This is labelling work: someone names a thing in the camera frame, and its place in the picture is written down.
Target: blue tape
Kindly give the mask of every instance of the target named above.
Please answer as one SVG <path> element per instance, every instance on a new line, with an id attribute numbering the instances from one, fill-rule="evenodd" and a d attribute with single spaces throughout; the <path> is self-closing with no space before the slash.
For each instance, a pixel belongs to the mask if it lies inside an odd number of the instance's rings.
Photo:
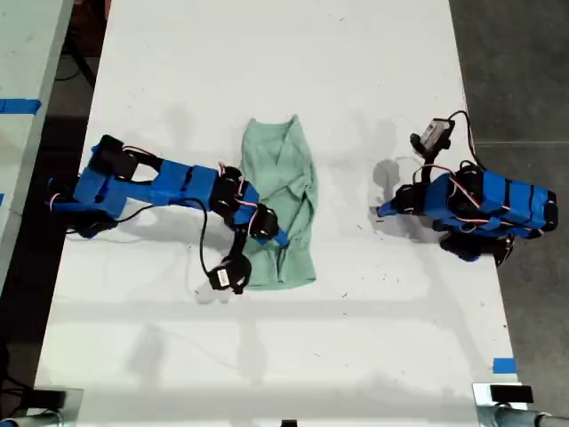
<path id="1" fill-rule="evenodd" d="M 34 114 L 42 106 L 40 100 L 0 99 L 0 114 Z"/>
<path id="2" fill-rule="evenodd" d="M 514 358 L 494 358 L 492 370 L 495 374 L 515 374 L 516 361 Z"/>

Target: crumpled fabric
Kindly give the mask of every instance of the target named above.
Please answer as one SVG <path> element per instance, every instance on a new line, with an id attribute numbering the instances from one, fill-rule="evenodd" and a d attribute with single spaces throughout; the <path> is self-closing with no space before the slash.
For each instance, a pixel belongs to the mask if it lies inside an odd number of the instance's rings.
<path id="1" fill-rule="evenodd" d="M 316 280 L 310 257 L 310 231 L 317 209 L 317 173 L 309 145 L 295 115 L 282 124 L 251 119 L 244 133 L 239 166 L 257 189 L 261 203 L 274 209 L 290 244 L 261 245 L 249 238 L 244 255 L 252 265 L 247 289 L 276 290 Z"/>

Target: white tabletop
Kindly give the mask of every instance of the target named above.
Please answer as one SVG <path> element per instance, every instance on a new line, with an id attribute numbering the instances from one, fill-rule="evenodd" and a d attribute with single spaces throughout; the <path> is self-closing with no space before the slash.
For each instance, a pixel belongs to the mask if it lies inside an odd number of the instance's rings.
<path id="1" fill-rule="evenodd" d="M 35 115 L 0 114 L 0 292 L 16 243 L 72 0 L 0 0 L 0 99 L 40 100 Z"/>
<path id="2" fill-rule="evenodd" d="M 421 163 L 409 134 L 464 108 L 445 0 L 115 0 L 84 148 L 104 133 L 238 165 L 250 117 L 297 113 L 317 167 L 317 281 L 207 292 L 198 211 L 68 238 L 36 384 L 85 390 L 82 425 L 477 425 L 472 383 L 511 357 L 493 260 L 368 206 Z M 468 158 L 457 126 L 442 165 Z M 206 264 L 231 234 L 211 215 Z"/>

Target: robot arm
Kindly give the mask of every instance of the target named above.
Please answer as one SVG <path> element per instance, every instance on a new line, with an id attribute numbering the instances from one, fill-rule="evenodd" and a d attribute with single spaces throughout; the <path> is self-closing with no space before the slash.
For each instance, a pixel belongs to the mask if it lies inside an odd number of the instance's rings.
<path id="1" fill-rule="evenodd" d="M 456 173 L 433 165 L 440 150 L 450 147 L 453 116 L 434 119 L 421 137 L 412 135 L 413 147 L 425 160 L 420 169 L 421 181 L 415 182 L 413 175 L 413 184 L 399 188 L 392 200 L 377 209 L 377 214 L 428 216 L 434 230 L 448 231 L 441 241 L 445 250 L 465 261 L 493 254 L 500 265 L 511 252 L 515 236 L 538 238 L 555 229 L 557 197 L 537 185 L 487 171 L 477 161 L 470 133 L 469 145 L 476 164 L 464 160 Z M 431 182 L 433 167 L 445 173 Z"/>
<path id="2" fill-rule="evenodd" d="M 260 203 L 259 193 L 234 167 L 223 166 L 218 173 L 200 165 L 182 165 L 125 146 L 109 135 L 104 135 L 92 152 L 72 194 L 69 186 L 50 185 L 53 193 L 50 208 L 71 232 L 93 238 L 131 219 L 133 215 L 119 219 L 128 198 L 149 203 L 142 209 L 180 205 L 201 209 L 204 215 L 213 211 L 236 236 L 229 255 L 213 270 L 204 266 L 200 249 L 202 266 L 214 289 L 231 287 L 238 294 L 243 292 L 251 275 L 251 264 L 242 254 L 248 236 L 262 245 L 270 240 L 280 246 L 288 245 L 275 211 Z M 152 167 L 157 172 L 156 178 L 134 181 L 138 165 Z"/>

